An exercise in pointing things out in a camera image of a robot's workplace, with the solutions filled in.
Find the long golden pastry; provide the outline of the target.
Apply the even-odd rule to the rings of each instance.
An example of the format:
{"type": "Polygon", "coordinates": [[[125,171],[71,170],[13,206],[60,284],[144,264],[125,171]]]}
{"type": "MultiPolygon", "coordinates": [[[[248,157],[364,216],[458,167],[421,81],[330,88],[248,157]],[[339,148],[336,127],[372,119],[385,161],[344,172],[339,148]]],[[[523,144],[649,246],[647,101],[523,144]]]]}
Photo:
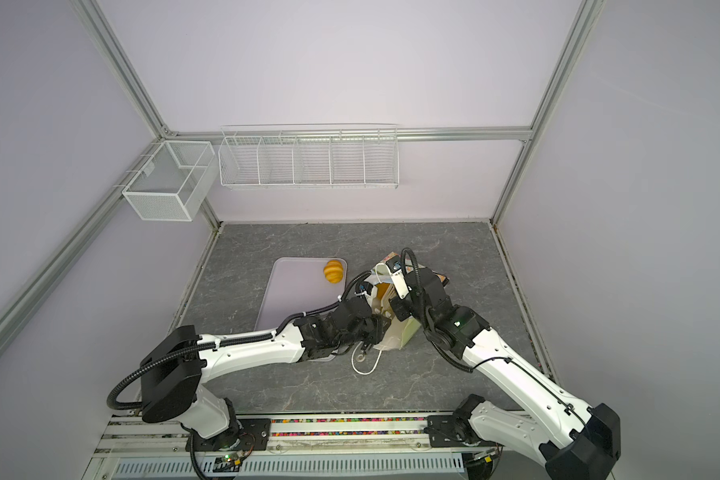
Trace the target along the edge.
{"type": "Polygon", "coordinates": [[[377,283],[374,286],[374,292],[375,292],[374,297],[376,299],[378,299],[379,301],[381,301],[385,297],[385,295],[387,294],[388,290],[391,287],[392,287],[392,285],[390,283],[384,283],[384,282],[377,283]]]}

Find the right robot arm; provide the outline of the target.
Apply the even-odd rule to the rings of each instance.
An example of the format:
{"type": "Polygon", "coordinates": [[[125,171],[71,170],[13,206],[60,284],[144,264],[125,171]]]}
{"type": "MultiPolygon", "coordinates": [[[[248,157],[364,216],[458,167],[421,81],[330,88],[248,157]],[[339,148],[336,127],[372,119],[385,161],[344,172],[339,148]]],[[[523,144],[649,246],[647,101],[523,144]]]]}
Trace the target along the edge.
{"type": "Polygon", "coordinates": [[[481,374],[519,407],[503,410],[471,394],[453,412],[447,435],[465,445],[490,442],[542,465],[552,479],[609,479],[621,455],[618,414],[567,392],[519,356],[474,310],[451,302],[441,279],[424,269],[392,274],[391,304],[422,326],[452,366],[481,374]]]}

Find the floral paper bag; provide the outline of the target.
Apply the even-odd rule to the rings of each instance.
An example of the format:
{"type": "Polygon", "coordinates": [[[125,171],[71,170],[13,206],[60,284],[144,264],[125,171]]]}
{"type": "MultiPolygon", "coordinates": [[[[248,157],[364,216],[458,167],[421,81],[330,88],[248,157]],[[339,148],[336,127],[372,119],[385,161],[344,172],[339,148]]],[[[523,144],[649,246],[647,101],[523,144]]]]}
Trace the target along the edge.
{"type": "MultiPolygon", "coordinates": [[[[376,265],[370,270],[371,274],[368,282],[372,283],[374,286],[377,283],[382,282],[390,283],[392,285],[388,276],[379,275],[375,271],[376,265]]],[[[412,260],[406,260],[405,266],[406,273],[413,272],[412,260]]],[[[421,324],[413,317],[409,317],[404,321],[400,321],[396,318],[389,304],[389,298],[393,293],[396,293],[396,291],[392,285],[381,301],[374,298],[373,304],[370,305],[374,314],[380,315],[390,321],[388,328],[384,332],[384,336],[374,345],[358,342],[352,350],[351,366],[353,370],[361,376],[373,374],[384,351],[402,349],[413,337],[413,335],[421,328],[421,324]],[[371,351],[376,352],[376,359],[373,362],[373,366],[367,371],[360,370],[358,368],[358,364],[364,362],[371,351]]]]}

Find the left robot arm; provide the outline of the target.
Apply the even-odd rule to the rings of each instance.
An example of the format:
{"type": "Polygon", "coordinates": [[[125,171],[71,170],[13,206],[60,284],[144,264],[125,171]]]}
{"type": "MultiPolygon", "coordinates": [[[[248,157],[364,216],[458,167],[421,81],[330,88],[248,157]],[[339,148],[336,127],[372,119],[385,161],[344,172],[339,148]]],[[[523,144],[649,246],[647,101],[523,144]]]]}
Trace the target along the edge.
{"type": "Polygon", "coordinates": [[[232,402],[211,393],[206,383],[260,366],[328,358],[345,347],[374,346],[390,325],[365,298],[352,297],[292,314],[271,330],[199,335],[194,326],[183,326],[113,387],[106,404],[139,411],[146,423],[175,420],[202,439],[236,436],[232,402]]]}

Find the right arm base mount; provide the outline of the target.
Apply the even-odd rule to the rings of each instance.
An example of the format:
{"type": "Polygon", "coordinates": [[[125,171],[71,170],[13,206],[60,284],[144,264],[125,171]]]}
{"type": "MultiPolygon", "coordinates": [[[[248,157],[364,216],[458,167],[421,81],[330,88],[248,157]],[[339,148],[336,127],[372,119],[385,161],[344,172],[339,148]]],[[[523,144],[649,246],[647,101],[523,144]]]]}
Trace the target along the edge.
{"type": "Polygon", "coordinates": [[[466,420],[454,414],[428,416],[424,432],[433,448],[500,446],[497,442],[481,439],[466,420]]]}

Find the yellow twisted bread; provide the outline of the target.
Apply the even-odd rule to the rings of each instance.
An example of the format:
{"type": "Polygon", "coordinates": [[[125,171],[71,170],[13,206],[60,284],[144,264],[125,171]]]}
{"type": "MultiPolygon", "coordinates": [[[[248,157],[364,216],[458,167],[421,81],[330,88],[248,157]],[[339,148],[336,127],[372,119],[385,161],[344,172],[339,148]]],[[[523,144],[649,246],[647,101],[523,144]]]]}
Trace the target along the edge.
{"type": "Polygon", "coordinates": [[[325,264],[323,275],[329,283],[339,284],[345,279],[345,269],[346,267],[341,260],[332,259],[325,264]]]}

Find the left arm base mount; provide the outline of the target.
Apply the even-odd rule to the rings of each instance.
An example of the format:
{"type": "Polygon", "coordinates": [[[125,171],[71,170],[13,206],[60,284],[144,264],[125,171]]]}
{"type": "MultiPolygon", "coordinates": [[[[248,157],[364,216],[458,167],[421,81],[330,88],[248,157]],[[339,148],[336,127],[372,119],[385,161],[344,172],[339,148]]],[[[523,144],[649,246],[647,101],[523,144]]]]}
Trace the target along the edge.
{"type": "Polygon", "coordinates": [[[193,433],[186,442],[185,451],[190,451],[190,442],[193,442],[195,452],[263,451],[267,448],[271,426],[270,418],[238,419],[236,426],[210,439],[193,433]]]}

